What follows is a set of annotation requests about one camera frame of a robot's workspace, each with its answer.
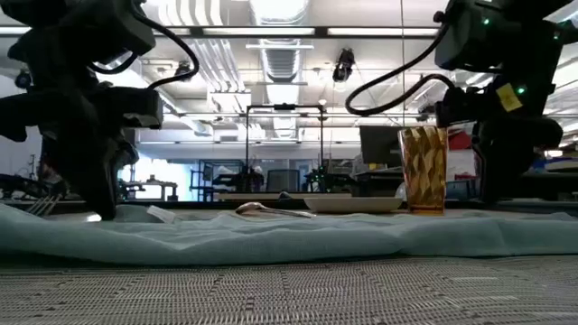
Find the spoon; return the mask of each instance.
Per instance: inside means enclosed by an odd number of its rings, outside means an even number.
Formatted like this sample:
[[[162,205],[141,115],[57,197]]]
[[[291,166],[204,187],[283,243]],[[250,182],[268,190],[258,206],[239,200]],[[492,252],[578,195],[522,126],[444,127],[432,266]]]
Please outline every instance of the spoon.
[[[289,211],[289,210],[281,210],[281,209],[270,209],[258,202],[249,202],[245,203],[242,206],[238,207],[235,212],[239,215],[247,214],[248,212],[253,211],[261,211],[265,213],[276,213],[280,215],[286,215],[291,217],[299,217],[299,218],[315,218],[316,216],[309,212],[298,212],[298,211]]]

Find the ceiling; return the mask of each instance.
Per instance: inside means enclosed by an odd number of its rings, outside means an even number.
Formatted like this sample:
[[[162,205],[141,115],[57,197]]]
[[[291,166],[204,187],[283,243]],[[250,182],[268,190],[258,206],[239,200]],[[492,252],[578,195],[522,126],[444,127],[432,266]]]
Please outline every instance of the ceiling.
[[[284,5],[295,0],[266,0],[268,5],[278,11],[283,11]],[[255,21],[252,16],[251,2],[238,0],[149,0],[144,5],[147,15],[165,25],[190,24],[183,18],[183,2],[188,4],[188,16],[193,17],[195,24],[213,24],[217,20],[219,23],[231,26],[249,26]],[[214,3],[219,3],[217,16],[211,16],[211,8]],[[306,16],[302,24],[309,26],[412,26],[412,27],[435,27],[433,16],[436,11],[443,11],[448,0],[309,0],[306,9]],[[0,23],[14,24],[7,17],[0,17]],[[0,41],[0,53],[6,53],[9,46],[15,39],[2,39]],[[230,46],[230,57],[234,60],[236,71],[240,79],[250,93],[248,101],[253,105],[272,104],[271,84],[267,83],[264,74],[264,63],[261,60],[260,50],[248,50],[248,44],[259,44],[256,39],[228,39],[224,40]],[[301,40],[301,45],[312,45],[310,50],[299,51],[301,60],[297,64],[298,78],[294,80],[294,85],[283,85],[282,92],[295,92],[298,104],[317,104],[320,100],[325,103],[330,113],[345,114],[343,109],[345,98],[351,91],[364,83],[379,77],[392,69],[395,69],[404,62],[418,56],[429,44],[431,40],[360,40],[360,39],[323,39],[323,40]],[[356,64],[353,73],[345,85],[335,87],[331,79],[331,74],[341,49],[351,48],[355,54]],[[561,63],[573,62],[578,59],[578,45],[568,45],[564,48]],[[161,79],[174,74],[178,62],[187,60],[184,51],[174,42],[166,38],[157,38],[157,46],[141,58],[142,65],[139,65],[138,72],[150,81]],[[220,73],[225,75],[224,67],[217,65]],[[18,69],[20,65],[9,61],[5,56],[0,57],[0,67],[5,74],[10,73],[10,69]],[[578,66],[569,65],[564,73],[560,71],[557,75],[559,79],[568,84],[557,90],[546,106],[546,113],[556,114],[576,114],[578,115],[578,93],[576,86],[578,82]],[[465,71],[445,71],[440,70],[434,64],[433,55],[429,56],[404,75],[391,79],[389,82],[378,85],[361,94],[354,105],[359,107],[374,107],[385,104],[404,93],[412,87],[425,74],[442,73],[455,82],[465,86],[465,81],[475,76],[474,73]],[[424,87],[426,92],[419,91],[416,96],[409,98],[403,106],[395,107],[388,113],[415,114],[419,107],[428,103],[433,103],[443,96],[445,87],[433,84],[432,87]],[[211,87],[203,75],[198,74],[187,82],[176,82],[163,87],[163,93],[174,100],[174,104],[180,113],[211,113],[217,108],[211,101]],[[221,107],[220,112],[236,112],[234,107]],[[191,120],[201,120],[205,125],[213,130],[235,126],[241,123],[238,118],[231,118],[225,121],[214,123],[214,118],[191,118]],[[568,134],[566,142],[573,140],[573,134],[578,134],[578,118],[561,118],[559,122],[564,126]],[[252,124],[259,124],[264,129],[274,129],[273,118],[259,118],[251,120]],[[348,118],[330,118],[327,125],[339,127],[354,127],[363,124],[405,124],[420,125],[414,117],[398,118],[391,121],[389,118],[373,118],[359,120],[356,116]],[[319,120],[313,118],[297,118],[295,127],[316,127]],[[190,123],[183,123],[182,119],[169,118],[165,123],[165,129],[177,129],[187,131],[191,129]]]

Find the fork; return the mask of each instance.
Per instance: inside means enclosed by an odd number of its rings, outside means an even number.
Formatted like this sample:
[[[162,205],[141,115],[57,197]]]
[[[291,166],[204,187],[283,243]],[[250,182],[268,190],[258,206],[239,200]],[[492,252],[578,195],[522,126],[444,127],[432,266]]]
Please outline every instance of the fork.
[[[26,212],[37,217],[46,217],[51,214],[54,206],[61,199],[61,195],[49,195],[38,199],[34,204],[26,210]]]

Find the white plate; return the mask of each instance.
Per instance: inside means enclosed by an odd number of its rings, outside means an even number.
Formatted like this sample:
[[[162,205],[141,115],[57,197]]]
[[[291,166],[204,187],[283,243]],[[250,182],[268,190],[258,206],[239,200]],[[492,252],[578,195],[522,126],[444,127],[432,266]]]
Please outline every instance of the white plate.
[[[388,213],[401,206],[396,198],[309,198],[305,204],[313,212],[331,214]]]

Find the light blue tablecloth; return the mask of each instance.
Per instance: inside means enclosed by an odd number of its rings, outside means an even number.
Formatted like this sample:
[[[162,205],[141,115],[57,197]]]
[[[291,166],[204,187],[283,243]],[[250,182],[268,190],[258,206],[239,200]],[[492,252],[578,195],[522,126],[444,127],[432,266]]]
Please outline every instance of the light blue tablecloth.
[[[132,218],[138,221],[139,216]],[[499,212],[252,222],[221,212],[212,220],[171,225],[81,223],[44,220],[0,205],[0,251],[14,250],[132,265],[271,264],[393,254],[578,254],[578,222],[564,213],[505,218]]]

